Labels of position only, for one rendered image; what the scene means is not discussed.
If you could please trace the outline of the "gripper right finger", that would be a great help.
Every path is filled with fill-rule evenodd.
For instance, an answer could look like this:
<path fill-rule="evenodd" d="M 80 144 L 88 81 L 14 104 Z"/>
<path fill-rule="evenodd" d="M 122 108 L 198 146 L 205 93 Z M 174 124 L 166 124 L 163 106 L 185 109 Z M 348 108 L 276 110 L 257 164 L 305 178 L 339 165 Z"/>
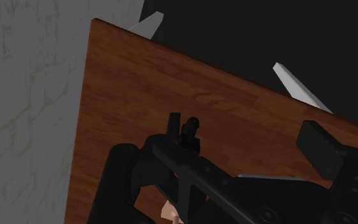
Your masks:
<path fill-rule="evenodd" d="M 332 182 L 335 223 L 358 224 L 358 148 L 341 144 L 313 120 L 301 124 L 296 146 L 319 176 Z"/>

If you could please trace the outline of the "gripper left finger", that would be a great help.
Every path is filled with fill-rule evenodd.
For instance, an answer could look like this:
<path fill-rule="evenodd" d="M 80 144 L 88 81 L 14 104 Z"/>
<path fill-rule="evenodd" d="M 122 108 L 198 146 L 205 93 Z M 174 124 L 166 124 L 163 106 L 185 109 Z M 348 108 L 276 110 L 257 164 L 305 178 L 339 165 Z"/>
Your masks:
<path fill-rule="evenodd" d="M 206 224 L 218 215 L 234 224 L 284 224 L 265 199 L 180 145 L 180 119 L 180 113 L 169 114 L 166 139 L 153 146 L 153 154 L 177 174 L 178 196 L 172 203 L 184 224 Z"/>

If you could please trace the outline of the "pale pink object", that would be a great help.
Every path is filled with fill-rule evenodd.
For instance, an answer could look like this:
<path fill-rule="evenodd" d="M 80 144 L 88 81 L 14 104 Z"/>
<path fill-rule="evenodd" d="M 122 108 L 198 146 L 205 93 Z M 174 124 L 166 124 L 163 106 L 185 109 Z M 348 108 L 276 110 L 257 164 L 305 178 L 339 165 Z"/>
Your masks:
<path fill-rule="evenodd" d="M 167 200 L 161 210 L 161 217 L 170 220 L 172 224 L 184 224 L 180 219 L 179 214 L 175 207 Z"/>

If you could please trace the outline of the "black rounded object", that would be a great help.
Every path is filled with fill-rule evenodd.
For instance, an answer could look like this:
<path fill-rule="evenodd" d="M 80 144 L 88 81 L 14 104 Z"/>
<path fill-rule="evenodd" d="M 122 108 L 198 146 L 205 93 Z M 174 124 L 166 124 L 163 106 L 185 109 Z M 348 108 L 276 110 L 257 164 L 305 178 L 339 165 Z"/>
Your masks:
<path fill-rule="evenodd" d="M 143 186 L 177 180 L 152 153 L 152 146 L 164 139 L 164 134 L 156 134 L 147 137 L 142 148 L 121 143 L 109 150 L 86 224 L 156 224 L 134 203 Z"/>

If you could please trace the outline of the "brown wooden table, white legs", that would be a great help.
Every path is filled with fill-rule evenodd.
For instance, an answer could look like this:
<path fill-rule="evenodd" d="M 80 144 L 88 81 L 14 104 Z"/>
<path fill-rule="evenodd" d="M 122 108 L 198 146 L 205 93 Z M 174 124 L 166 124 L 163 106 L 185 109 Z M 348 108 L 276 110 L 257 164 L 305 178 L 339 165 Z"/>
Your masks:
<path fill-rule="evenodd" d="M 358 148 L 356 124 L 93 19 L 65 224 L 86 224 L 109 149 L 164 133 L 171 112 L 199 119 L 201 154 L 233 176 L 297 176 L 330 186 L 296 147 L 303 120 Z"/>

